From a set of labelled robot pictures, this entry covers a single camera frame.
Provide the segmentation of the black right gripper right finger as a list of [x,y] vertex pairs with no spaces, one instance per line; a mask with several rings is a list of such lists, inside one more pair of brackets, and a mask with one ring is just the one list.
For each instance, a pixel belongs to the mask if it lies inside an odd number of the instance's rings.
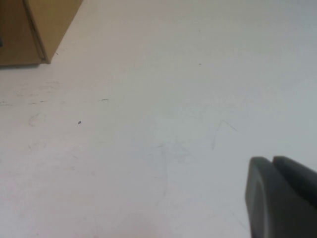
[[293,190],[317,208],[317,173],[285,156],[275,156],[272,163]]

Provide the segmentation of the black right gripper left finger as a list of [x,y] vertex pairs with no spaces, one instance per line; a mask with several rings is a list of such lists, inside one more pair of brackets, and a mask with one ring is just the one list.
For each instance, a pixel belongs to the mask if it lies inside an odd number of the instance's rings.
[[317,209],[264,157],[250,159],[245,201],[253,238],[317,236]]

